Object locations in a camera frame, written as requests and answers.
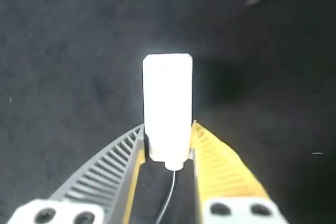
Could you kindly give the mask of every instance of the white rectangular object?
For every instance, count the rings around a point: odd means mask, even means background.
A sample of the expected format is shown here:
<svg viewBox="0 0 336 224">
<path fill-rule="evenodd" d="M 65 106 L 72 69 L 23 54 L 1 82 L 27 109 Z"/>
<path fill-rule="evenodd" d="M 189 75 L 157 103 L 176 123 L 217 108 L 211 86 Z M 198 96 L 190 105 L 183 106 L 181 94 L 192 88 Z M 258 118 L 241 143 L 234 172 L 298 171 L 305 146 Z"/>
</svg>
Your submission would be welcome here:
<svg viewBox="0 0 336 224">
<path fill-rule="evenodd" d="M 169 170 L 188 159 L 192 123 L 193 60 L 189 54 L 148 55 L 142 62 L 149 155 Z"/>
</svg>

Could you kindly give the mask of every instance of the gray fabric surface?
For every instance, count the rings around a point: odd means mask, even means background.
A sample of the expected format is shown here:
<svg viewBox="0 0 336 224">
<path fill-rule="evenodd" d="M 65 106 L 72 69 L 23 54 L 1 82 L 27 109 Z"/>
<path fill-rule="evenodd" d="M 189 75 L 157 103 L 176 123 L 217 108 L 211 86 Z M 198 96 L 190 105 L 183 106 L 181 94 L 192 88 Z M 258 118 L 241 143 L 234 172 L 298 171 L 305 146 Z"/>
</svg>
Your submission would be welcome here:
<svg viewBox="0 0 336 224">
<path fill-rule="evenodd" d="M 189 52 L 194 117 L 291 223 L 330 223 L 335 0 L 244 1 L 0 0 L 0 222 L 143 122 L 147 54 Z M 141 168 L 131 223 L 154 222 L 170 179 Z M 193 200 L 188 163 L 163 223 L 194 223 Z"/>
</svg>

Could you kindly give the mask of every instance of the screw hole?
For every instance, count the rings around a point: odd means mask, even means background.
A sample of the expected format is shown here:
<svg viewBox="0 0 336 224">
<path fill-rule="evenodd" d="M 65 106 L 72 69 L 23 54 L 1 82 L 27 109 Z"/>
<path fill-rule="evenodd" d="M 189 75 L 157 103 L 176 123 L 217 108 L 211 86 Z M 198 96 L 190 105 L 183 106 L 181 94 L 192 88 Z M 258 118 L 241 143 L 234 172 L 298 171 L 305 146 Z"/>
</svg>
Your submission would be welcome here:
<svg viewBox="0 0 336 224">
<path fill-rule="evenodd" d="M 230 208 L 222 203 L 213 204 L 210 208 L 210 212 L 213 215 L 220 215 L 220 216 L 231 215 Z"/>
<path fill-rule="evenodd" d="M 251 206 L 251 212 L 254 215 L 261 215 L 261 216 L 270 216 L 272 212 L 265 206 L 261 204 L 254 204 Z"/>
<path fill-rule="evenodd" d="M 56 214 L 56 211 L 52 208 L 42 209 L 35 216 L 35 223 L 37 223 L 37 224 L 48 223 L 54 218 L 55 214 Z"/>
<path fill-rule="evenodd" d="M 91 212 L 82 212 L 76 216 L 74 224 L 92 224 L 94 219 L 94 214 Z"/>
</svg>

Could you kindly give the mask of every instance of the white wire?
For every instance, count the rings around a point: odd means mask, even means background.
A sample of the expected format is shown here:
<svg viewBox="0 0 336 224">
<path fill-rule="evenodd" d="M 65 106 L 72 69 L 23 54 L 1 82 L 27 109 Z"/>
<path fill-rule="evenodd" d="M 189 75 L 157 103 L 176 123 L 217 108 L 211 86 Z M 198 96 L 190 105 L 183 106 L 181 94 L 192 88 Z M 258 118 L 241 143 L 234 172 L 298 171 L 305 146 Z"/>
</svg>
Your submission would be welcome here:
<svg viewBox="0 0 336 224">
<path fill-rule="evenodd" d="M 167 210 L 167 207 L 168 207 L 169 202 L 170 202 L 170 200 L 171 200 L 171 198 L 172 198 L 172 195 L 173 195 L 173 190 L 174 190 L 174 188 L 175 188 L 175 183 L 176 183 L 176 171 L 173 171 L 172 184 L 171 184 L 171 186 L 170 186 L 170 190 L 169 190 L 167 199 L 166 199 L 166 201 L 165 201 L 164 204 L 163 204 L 163 207 L 162 207 L 162 209 L 161 209 L 161 211 L 160 211 L 160 213 L 159 213 L 159 215 L 158 215 L 158 217 L 157 217 L 157 219 L 156 219 L 156 221 L 155 221 L 155 224 L 159 224 L 159 223 L 161 222 L 161 219 L 162 219 L 164 213 L 165 213 L 166 210 Z"/>
</svg>

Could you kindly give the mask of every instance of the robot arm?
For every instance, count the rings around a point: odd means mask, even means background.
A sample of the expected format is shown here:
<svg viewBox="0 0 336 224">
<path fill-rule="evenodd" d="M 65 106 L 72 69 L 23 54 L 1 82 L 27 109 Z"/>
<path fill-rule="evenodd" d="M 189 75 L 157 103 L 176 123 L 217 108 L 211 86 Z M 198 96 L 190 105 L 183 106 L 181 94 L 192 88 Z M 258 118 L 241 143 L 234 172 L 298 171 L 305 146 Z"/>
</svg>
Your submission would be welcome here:
<svg viewBox="0 0 336 224">
<path fill-rule="evenodd" d="M 197 222 L 286 224 L 263 186 L 228 145 L 197 122 L 190 129 L 192 58 L 151 56 L 144 60 L 144 72 L 150 73 L 144 74 L 150 157 L 165 162 L 175 176 L 191 152 Z M 145 162 L 144 135 L 144 124 L 126 132 L 88 160 L 48 200 L 19 207 L 7 224 L 129 223 L 139 169 Z"/>
</svg>

